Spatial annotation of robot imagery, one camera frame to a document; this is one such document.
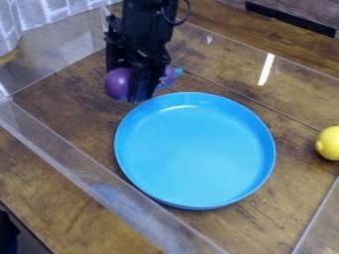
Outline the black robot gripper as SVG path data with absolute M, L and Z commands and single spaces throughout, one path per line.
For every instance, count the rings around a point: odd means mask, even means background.
M 121 17 L 105 16 L 105 71 L 131 66 L 127 101 L 152 97 L 171 62 L 165 45 L 179 25 L 179 0 L 124 0 Z

